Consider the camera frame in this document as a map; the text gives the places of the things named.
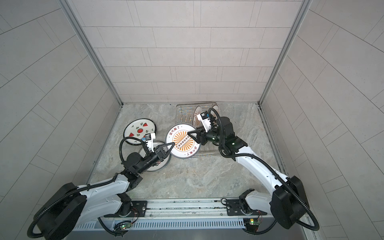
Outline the white plate red text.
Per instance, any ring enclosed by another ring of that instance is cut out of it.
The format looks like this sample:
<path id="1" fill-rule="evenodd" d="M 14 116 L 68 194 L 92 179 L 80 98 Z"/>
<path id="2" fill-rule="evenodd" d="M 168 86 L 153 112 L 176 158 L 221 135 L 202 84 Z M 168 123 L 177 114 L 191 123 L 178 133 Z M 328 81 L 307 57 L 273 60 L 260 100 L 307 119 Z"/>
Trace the white plate red text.
<path id="1" fill-rule="evenodd" d="M 159 145 L 162 145 L 162 144 L 165 144 L 165 143 L 162 142 L 162 141 L 154 141 L 153 147 L 155 148 L 155 147 L 157 147 Z M 146 152 L 145 152 L 144 148 L 141 148 L 139 150 L 139 154 L 142 157 L 144 157 L 146 155 Z M 156 171 L 161 170 L 162 168 L 164 168 L 169 163 L 170 159 L 171 159 L 171 155 L 168 155 L 167 158 L 165 158 L 162 162 L 158 161 L 154 166 L 148 168 L 146 170 L 146 172 L 156 172 Z"/>

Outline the white plate orange sunburst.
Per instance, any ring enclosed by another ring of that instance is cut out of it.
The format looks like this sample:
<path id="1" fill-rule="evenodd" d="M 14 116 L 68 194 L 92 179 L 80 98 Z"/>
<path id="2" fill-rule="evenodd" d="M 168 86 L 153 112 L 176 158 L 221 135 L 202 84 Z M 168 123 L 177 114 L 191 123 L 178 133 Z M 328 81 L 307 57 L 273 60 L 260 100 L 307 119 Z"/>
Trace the white plate orange sunburst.
<path id="1" fill-rule="evenodd" d="M 188 132 L 197 130 L 189 124 L 177 124 L 170 128 L 166 134 L 166 144 L 174 143 L 171 155 L 179 159 L 188 159 L 198 153 L 201 145 L 188 135 Z"/>

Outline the white blue-rim watermelon plate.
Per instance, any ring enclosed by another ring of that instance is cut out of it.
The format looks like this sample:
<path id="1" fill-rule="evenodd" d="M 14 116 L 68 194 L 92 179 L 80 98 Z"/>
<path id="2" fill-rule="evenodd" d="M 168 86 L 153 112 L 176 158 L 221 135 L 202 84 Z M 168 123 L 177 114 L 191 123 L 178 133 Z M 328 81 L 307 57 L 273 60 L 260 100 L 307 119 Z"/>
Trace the white blue-rim watermelon plate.
<path id="1" fill-rule="evenodd" d="M 132 137 L 136 139 L 142 139 L 147 134 L 156 134 L 157 127 L 155 122 L 150 119 L 138 119 L 129 123 L 124 132 L 123 137 Z"/>

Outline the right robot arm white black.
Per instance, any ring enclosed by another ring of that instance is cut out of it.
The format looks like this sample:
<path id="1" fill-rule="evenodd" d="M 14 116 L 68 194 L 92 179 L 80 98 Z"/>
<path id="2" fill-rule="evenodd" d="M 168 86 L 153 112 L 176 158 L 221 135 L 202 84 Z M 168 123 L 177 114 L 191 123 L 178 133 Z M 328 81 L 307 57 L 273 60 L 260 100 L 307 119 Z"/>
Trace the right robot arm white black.
<path id="1" fill-rule="evenodd" d="M 200 116 L 202 126 L 189 126 L 186 136 L 198 145 L 210 142 L 218 147 L 224 158 L 232 159 L 248 169 L 268 190 L 269 197 L 262 197 L 254 189 L 243 192 L 238 201 L 226 201 L 230 214 L 271 214 L 274 223 L 289 229 L 294 224 L 317 231 L 319 222 L 310 210 L 304 185 L 296 176 L 288 177 L 271 167 L 235 135 L 233 125 L 227 117 L 211 118 L 208 113 Z"/>

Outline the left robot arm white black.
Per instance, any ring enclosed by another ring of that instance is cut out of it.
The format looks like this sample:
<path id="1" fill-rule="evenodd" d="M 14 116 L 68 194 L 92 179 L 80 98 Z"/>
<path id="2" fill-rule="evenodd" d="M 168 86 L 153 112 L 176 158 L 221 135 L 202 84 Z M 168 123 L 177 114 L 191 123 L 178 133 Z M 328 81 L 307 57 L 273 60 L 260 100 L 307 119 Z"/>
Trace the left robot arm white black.
<path id="1" fill-rule="evenodd" d="M 112 178 L 91 185 L 68 183 L 60 187 L 34 215 L 27 236 L 62 240 L 75 227 L 90 220 L 112 214 L 128 215 L 132 205 L 127 192 L 142 181 L 142 172 L 164 161 L 175 147 L 170 142 L 149 149 L 150 142 L 140 140 L 140 143 L 145 156 L 133 152 L 124 158 L 119 149 L 124 170 Z"/>

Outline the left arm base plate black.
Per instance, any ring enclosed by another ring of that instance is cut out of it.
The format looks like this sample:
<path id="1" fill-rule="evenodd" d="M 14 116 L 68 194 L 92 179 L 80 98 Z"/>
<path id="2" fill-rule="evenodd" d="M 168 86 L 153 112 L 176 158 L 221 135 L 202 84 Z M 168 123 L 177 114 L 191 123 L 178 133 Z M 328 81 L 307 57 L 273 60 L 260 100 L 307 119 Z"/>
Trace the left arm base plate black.
<path id="1" fill-rule="evenodd" d="M 144 217 L 148 207 L 147 201 L 131 201 L 123 203 L 119 210 L 114 214 L 120 218 Z"/>

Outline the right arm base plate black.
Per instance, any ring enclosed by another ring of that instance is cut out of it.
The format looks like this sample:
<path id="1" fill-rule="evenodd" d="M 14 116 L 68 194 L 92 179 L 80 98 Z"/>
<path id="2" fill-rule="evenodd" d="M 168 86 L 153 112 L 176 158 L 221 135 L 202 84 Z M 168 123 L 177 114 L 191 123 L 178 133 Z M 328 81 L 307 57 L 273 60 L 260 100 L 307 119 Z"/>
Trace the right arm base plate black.
<path id="1" fill-rule="evenodd" d="M 222 204 L 226 206 L 228 216 L 257 216 L 256 210 L 251 210 L 242 204 L 239 199 L 223 199 Z"/>

